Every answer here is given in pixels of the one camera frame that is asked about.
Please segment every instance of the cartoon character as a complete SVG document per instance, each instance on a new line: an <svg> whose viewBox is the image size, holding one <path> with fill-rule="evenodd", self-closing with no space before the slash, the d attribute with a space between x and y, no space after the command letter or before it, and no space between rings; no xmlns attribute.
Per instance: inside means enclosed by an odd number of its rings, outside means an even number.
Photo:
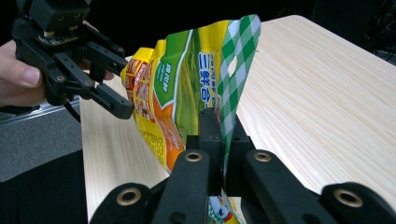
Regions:
<svg viewBox="0 0 396 224"><path fill-rule="evenodd" d="M224 204L224 201L220 196L212 196L209 197L210 204L212 205L213 211L216 217L221 218L224 223L227 224L238 224L238 220L233 215L233 213L228 209L228 207Z"/></svg>

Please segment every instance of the screw hole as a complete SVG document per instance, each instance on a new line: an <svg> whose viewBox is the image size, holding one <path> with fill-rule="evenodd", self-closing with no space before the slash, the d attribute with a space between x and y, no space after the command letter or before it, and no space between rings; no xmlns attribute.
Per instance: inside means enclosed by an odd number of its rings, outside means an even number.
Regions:
<svg viewBox="0 0 396 224"><path fill-rule="evenodd" d="M130 188L124 189L117 196L117 203L122 206L128 206L137 203L141 198L142 194L139 189Z"/></svg>
<svg viewBox="0 0 396 224"><path fill-rule="evenodd" d="M57 76L57 77L56 77L56 80L58 80L58 81L63 81L63 80L64 80L64 77L63 77L63 76Z"/></svg>
<svg viewBox="0 0 396 224"><path fill-rule="evenodd" d="M257 161L270 161L270 160L272 159L271 156L270 156L269 154L264 153L264 152L256 152L256 153L254 154L254 158L255 158Z"/></svg>
<svg viewBox="0 0 396 224"><path fill-rule="evenodd" d="M337 189L334 191L334 196L338 202L350 207L362 207L363 200L357 194L346 189Z"/></svg>
<svg viewBox="0 0 396 224"><path fill-rule="evenodd" d="M187 161L200 161L202 158L202 155L196 152L191 152L186 154L186 160Z"/></svg>

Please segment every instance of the human hand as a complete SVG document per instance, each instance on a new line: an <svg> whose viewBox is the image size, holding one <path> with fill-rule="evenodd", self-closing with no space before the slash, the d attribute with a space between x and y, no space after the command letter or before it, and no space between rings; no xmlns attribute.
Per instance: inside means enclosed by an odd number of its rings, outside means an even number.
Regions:
<svg viewBox="0 0 396 224"><path fill-rule="evenodd" d="M40 71L15 57L16 44L13 40L0 46L0 106L38 105L46 100L43 77ZM82 69L89 62L79 63ZM106 72L105 80L114 74Z"/></svg>

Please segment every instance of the yellow snack bag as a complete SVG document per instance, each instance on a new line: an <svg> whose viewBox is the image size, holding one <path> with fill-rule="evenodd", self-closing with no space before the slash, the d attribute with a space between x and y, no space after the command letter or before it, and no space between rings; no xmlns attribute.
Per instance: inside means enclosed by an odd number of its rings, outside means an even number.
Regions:
<svg viewBox="0 0 396 224"><path fill-rule="evenodd" d="M236 113L239 97L235 95L239 96L243 89L259 33L260 19L251 15L240 21L218 21L171 34L159 40L155 49L139 49L121 72L122 84L135 106L136 126L169 173L185 150L187 136L198 134L200 111L215 107L220 125L234 126L233 120L225 116ZM227 67L234 57L238 61L236 68L241 69L231 76ZM227 86L234 82L235 90ZM224 103L231 104L234 110L224 110L229 107ZM222 135L229 145L229 131L222 130ZM228 156L229 146L225 150ZM209 215L216 223L238 223L231 211L226 217L216 215L217 209L230 204L228 201L221 196L211 197L210 201L213 204Z"/></svg>

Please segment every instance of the wood grain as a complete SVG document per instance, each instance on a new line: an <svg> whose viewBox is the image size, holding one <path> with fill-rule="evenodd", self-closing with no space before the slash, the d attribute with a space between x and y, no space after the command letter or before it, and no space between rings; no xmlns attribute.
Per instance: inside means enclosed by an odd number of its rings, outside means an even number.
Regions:
<svg viewBox="0 0 396 224"><path fill-rule="evenodd" d="M125 95L118 78L107 83ZM396 207L396 67L299 16L262 24L237 114L309 189L359 182ZM167 177L132 119L80 100L88 216L116 186Z"/></svg>
<svg viewBox="0 0 396 224"><path fill-rule="evenodd" d="M291 16L262 24L237 113L307 188L356 181L395 208L395 96L394 65Z"/></svg>

